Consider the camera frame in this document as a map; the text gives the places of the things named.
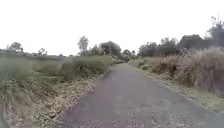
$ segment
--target bush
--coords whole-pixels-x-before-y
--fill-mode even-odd
[[[76,57],[62,65],[61,73],[66,80],[88,78],[103,73],[110,64],[108,57]]]

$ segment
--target white sky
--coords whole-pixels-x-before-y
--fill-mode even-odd
[[[0,48],[19,42],[26,52],[78,53],[81,36],[89,46],[113,41],[138,50],[163,37],[205,35],[211,16],[223,19],[222,0],[0,0]]]

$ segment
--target tree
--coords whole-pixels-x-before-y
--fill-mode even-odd
[[[131,52],[131,53],[132,53],[132,55],[135,55],[135,50],[132,50],[132,52]]]
[[[7,46],[7,50],[13,52],[23,52],[22,45],[18,42],[14,42],[10,46]]]
[[[90,48],[89,55],[101,55],[102,50],[95,44],[93,48]]]
[[[38,55],[47,55],[47,51],[46,51],[44,48],[41,48],[41,49],[38,51]]]
[[[155,42],[147,42],[146,45],[141,45],[139,48],[138,56],[154,56],[157,50],[157,44]]]
[[[199,35],[184,35],[180,42],[177,44],[179,49],[201,49],[208,48],[211,45],[209,39],[203,39]]]
[[[127,55],[127,56],[131,56],[131,52],[130,52],[128,49],[125,49],[125,50],[123,51],[123,54],[124,54],[124,55]]]
[[[164,38],[161,40],[161,45],[158,46],[158,53],[160,56],[168,56],[171,54],[177,54],[178,48],[176,46],[177,39],[175,38]]]
[[[79,46],[81,55],[87,51],[88,43],[89,43],[89,40],[85,36],[80,38],[78,42],[78,46]]]
[[[212,17],[212,27],[208,30],[215,45],[224,46],[224,22],[219,18]]]
[[[120,46],[112,41],[101,43],[100,48],[102,49],[104,54],[120,56]]]

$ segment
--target dry grass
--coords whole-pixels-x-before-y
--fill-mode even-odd
[[[176,78],[185,85],[215,92],[224,96],[224,51],[210,48],[185,55]]]
[[[183,56],[150,57],[131,64],[147,64],[149,71],[168,75],[187,87],[224,97],[224,51],[221,48],[191,50]]]
[[[84,80],[82,83],[77,81],[76,84],[72,83],[74,86],[60,85],[71,84],[74,78],[89,79],[90,76],[99,75],[112,63],[112,59],[107,56],[75,57],[63,61],[29,60],[16,57],[0,58],[0,126],[2,127],[3,124],[6,126],[8,122],[11,126],[23,127],[25,122],[30,122],[31,124],[27,124],[26,127],[33,127],[34,120],[51,118],[51,114],[46,116],[44,112],[47,111],[42,111],[39,108],[44,108],[45,104],[54,101],[51,104],[51,110],[47,110],[63,109],[69,102],[63,99],[64,97],[85,93],[90,86],[89,84],[82,84]]]

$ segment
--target asphalt road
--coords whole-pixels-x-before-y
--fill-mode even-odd
[[[112,68],[93,93],[58,117],[56,128],[224,128],[221,115],[161,86],[134,67]]]

